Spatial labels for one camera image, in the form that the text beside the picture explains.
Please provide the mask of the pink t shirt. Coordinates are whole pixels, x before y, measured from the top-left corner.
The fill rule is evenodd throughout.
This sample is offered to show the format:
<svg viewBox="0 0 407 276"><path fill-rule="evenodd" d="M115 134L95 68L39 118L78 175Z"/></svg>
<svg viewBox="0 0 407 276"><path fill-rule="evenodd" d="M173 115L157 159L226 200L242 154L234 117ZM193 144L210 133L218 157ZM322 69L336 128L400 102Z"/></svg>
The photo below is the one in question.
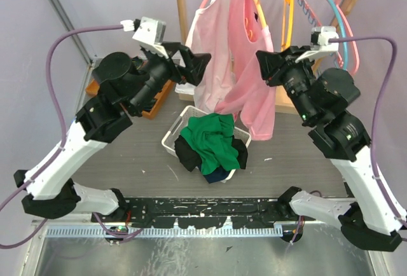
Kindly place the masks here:
<svg viewBox="0 0 407 276"><path fill-rule="evenodd" d="M273 135L276 89L262 79L256 52L272 52L273 43L269 27L261 28L252 0L231 0L228 45L236 82L215 112L238 114L252 140L267 141Z"/></svg>

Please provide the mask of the yellow plastic hanger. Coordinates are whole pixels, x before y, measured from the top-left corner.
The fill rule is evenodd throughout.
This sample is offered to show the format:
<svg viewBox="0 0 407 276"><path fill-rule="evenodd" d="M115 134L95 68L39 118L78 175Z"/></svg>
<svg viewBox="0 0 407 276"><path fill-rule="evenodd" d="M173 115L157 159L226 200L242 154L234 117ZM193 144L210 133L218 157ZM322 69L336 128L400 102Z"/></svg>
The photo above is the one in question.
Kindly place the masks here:
<svg viewBox="0 0 407 276"><path fill-rule="evenodd" d="M289 48L293 34L294 0L284 0L281 32L281 50Z"/></svg>

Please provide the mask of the light blue metal-hook hanger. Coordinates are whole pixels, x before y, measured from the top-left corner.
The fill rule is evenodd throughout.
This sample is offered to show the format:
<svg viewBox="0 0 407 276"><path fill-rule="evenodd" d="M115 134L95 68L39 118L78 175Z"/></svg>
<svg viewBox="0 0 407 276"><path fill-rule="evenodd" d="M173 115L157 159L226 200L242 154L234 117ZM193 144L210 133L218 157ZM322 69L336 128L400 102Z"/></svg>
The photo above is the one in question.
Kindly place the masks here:
<svg viewBox="0 0 407 276"><path fill-rule="evenodd" d="M306 1L305 0L297 0L297 1L298 1L298 4L299 4L300 8L303 10L303 13L307 16L308 21L310 22L310 24L316 26L317 25L317 17L312 13L311 8L306 3ZM335 2L333 0L326 0L326 1L330 5L330 7L331 7L331 9L332 9L337 21L338 21L341 36L343 38L347 37L346 36L345 25L343 23L343 18L342 18L342 15L341 15L337 5L335 4ZM340 65L340 61L338 60L338 66L341 67L342 69L347 69L348 60L349 60L348 44L344 43L342 65Z"/></svg>

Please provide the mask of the green t shirt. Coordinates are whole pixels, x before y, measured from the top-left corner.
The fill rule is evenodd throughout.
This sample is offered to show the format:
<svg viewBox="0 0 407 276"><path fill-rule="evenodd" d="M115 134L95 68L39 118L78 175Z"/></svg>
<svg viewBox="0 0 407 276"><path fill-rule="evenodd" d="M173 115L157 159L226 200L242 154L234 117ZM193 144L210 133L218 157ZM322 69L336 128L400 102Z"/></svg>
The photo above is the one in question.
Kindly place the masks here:
<svg viewBox="0 0 407 276"><path fill-rule="evenodd" d="M231 114L211 113L191 117L181 130L181 136L202 160L201 173L205 176L222 167L238 169L238 151L232 146L235 122Z"/></svg>

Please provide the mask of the pink plastic hanger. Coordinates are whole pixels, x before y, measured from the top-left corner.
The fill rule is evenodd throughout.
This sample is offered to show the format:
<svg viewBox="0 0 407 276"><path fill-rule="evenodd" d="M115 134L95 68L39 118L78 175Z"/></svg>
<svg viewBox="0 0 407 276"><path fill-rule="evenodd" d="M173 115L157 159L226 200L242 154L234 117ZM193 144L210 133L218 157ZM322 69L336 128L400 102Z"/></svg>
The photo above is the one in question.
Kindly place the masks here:
<svg viewBox="0 0 407 276"><path fill-rule="evenodd" d="M350 27L350 24L349 24L349 22L348 22L348 20L347 20L347 18L346 18L346 16L345 16L345 14L344 14L344 12L342 11L342 9L340 8L340 3L341 3L341 1L342 0L334 0L334 2L335 2L335 4L337 5L337 7L338 7L338 9L339 9L339 11L340 11L340 13L341 13L341 15L342 15L342 18L343 18L343 23L344 23L344 25L345 25L345 30L346 30L346 36L347 37L352 37L353 36L353 32L352 32L352 29L351 29L351 27ZM312 13L317 17L317 15L315 14L315 12L314 12L314 10L311 8L311 10L312 10ZM313 25L314 27L317 27L317 26L321 26L322 24L321 24L321 21L318 19L318 17L317 17L317 25L315 26L315 25ZM355 75L355 73L358 71L358 69L359 69L359 64L360 64L360 60L359 60L359 51L358 51L358 48L357 48L357 44L356 44L356 42L355 41L352 41L352 42L350 42L349 43L350 44L350 47L348 47L348 56L349 56L349 60L348 60L348 67L347 67L347 71L352 75L352 76L354 76ZM339 52L336 52L335 53L335 56L336 56L336 65L338 66L338 60L340 61L340 65L342 65L342 58L343 58L343 53L342 54L340 54Z"/></svg>

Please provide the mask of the black t shirt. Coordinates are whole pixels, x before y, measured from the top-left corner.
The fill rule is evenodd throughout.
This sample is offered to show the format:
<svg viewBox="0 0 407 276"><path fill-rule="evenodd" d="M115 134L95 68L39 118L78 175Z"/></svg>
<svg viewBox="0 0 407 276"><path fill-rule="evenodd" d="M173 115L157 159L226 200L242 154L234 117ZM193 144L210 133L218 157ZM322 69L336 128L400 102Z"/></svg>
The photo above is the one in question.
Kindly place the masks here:
<svg viewBox="0 0 407 276"><path fill-rule="evenodd" d="M245 169L248 158L247 147L241 139L236 139L234 136L232 137L231 145L238 151L237 161L239 162L240 168ZM195 168L201 170L202 159L200 155L190 147L182 136L179 136L175 140L174 147L176 156L188 171L191 172Z"/></svg>

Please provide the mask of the navy blue t shirt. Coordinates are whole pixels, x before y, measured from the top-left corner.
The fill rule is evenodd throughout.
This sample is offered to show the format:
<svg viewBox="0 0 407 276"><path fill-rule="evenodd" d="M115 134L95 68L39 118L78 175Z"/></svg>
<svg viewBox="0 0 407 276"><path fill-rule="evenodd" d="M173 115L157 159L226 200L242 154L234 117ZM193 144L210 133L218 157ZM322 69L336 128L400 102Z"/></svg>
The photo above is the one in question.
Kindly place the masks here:
<svg viewBox="0 0 407 276"><path fill-rule="evenodd" d="M203 177L209 183L217 183L219 181L224 181L230 174L230 171L226 171L223 168L218 168L210 174L204 175Z"/></svg>

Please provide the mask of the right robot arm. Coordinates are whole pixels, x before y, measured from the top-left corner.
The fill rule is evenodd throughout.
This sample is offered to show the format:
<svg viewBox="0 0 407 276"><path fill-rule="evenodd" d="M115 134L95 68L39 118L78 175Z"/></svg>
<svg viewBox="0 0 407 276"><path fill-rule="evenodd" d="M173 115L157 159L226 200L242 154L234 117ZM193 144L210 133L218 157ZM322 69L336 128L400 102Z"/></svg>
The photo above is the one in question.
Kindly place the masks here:
<svg viewBox="0 0 407 276"><path fill-rule="evenodd" d="M406 211L373 168L370 136L347 109L361 93L346 70L332 67L314 76L312 62L303 56L307 51L306 46L257 51L261 77L268 86L284 88L313 144L339 170L354 201L340 203L292 186L277 200L279 214L286 221L304 216L325 222L362 250L395 251Z"/></svg>

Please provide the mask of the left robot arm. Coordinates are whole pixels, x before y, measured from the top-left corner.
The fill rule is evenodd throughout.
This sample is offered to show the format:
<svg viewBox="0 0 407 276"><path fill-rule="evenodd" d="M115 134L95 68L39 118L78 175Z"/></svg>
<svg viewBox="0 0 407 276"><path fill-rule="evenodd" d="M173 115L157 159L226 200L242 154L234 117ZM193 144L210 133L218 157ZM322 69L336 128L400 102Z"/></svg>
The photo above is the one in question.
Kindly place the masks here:
<svg viewBox="0 0 407 276"><path fill-rule="evenodd" d="M124 52L101 60L93 71L99 84L97 95L76 113L66 139L37 167L14 174L17 186L28 184L22 199L25 213L58 219L71 212L94 212L114 223L126 218L128 204L120 190L87 188L74 182L72 175L129 128L134 116L141 117L166 82L197 85L202 80L209 53L193 53L176 42L161 47L166 56L143 49L147 61L140 67Z"/></svg>

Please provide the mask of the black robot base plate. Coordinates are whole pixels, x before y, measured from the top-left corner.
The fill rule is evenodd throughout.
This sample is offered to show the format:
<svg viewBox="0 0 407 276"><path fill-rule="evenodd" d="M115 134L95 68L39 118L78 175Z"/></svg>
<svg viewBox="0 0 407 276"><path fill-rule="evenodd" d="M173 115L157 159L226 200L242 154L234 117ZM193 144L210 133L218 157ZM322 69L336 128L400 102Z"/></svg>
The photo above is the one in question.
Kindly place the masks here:
<svg viewBox="0 0 407 276"><path fill-rule="evenodd" d="M299 217L280 208L273 198L127 198L121 217L102 216L103 223L130 219L133 228L273 228L275 223L297 223Z"/></svg>

